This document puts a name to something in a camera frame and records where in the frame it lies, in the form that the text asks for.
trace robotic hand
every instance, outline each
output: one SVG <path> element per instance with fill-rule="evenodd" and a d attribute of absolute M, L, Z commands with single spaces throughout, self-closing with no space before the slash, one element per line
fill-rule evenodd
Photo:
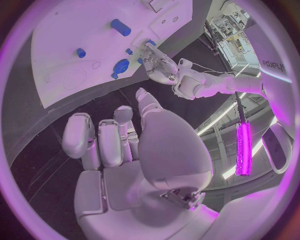
<path fill-rule="evenodd" d="M 246 92 L 265 96 L 260 77 L 221 74 L 214 76 L 192 69 L 193 63 L 181 58 L 179 64 L 151 43 L 145 44 L 143 65 L 150 79 L 155 82 L 172 85 L 173 92 L 182 98 L 193 100 L 201 97 L 211 97 L 217 92 L 233 94 Z"/>

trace gray wall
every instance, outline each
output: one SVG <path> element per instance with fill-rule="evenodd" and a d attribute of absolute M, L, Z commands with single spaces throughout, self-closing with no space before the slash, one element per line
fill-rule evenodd
<path fill-rule="evenodd" d="M 159 49 L 172 58 L 196 40 L 204 32 L 203 26 L 211 3 L 212 0 L 193 0 L 192 21 L 170 36 Z M 11 165 L 35 135 L 62 115 L 92 99 L 147 79 L 141 66 L 132 77 L 91 87 L 44 109 L 33 78 L 29 38 L 15 61 L 4 93 L 1 127 L 8 163 Z"/>

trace white plastic panel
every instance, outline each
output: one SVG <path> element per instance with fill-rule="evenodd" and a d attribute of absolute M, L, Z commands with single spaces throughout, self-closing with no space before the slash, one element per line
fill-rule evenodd
<path fill-rule="evenodd" d="M 31 63 L 35 85 L 44 108 L 84 89 L 114 81 L 115 64 L 129 60 L 118 79 L 131 77 L 141 66 L 140 47 L 148 39 L 159 46 L 192 19 L 192 0 L 174 0 L 159 12 L 140 0 L 62 1 L 33 32 Z M 110 23 L 114 19 L 131 28 L 123 36 Z M 79 58 L 76 50 L 85 50 Z M 133 55 L 128 55 L 130 48 Z"/>

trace purple light bar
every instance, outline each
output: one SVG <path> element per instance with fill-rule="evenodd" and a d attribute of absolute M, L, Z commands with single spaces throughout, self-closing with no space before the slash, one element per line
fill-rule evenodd
<path fill-rule="evenodd" d="M 249 122 L 240 123 L 236 128 L 237 153 L 236 176 L 250 176 L 252 168 L 252 138 Z"/>

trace dark floor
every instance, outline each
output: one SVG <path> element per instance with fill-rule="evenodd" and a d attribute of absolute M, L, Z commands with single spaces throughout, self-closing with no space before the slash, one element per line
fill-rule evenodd
<path fill-rule="evenodd" d="M 178 62 L 180 58 L 189 59 L 216 71 L 224 70 L 218 58 L 198 40 L 173 59 Z M 135 93 L 140 87 L 153 94 L 165 109 L 178 114 L 194 128 L 199 127 L 229 97 L 219 93 L 208 98 L 186 100 L 174 95 L 170 86 L 147 80 L 96 98 L 59 118 L 40 132 L 14 160 L 11 171 L 33 209 L 67 239 L 86 239 L 74 213 L 75 187 L 83 167 L 79 160 L 70 159 L 61 148 L 68 118 L 73 113 L 88 113 L 97 129 L 99 121 L 113 118 L 116 108 L 129 105 L 134 111 L 132 122 L 140 134 L 140 115 L 135 100 Z M 20 226 L 17 226 L 18 231 L 14 232 L 10 239 L 28 239 L 29 235 L 22 234 Z"/>

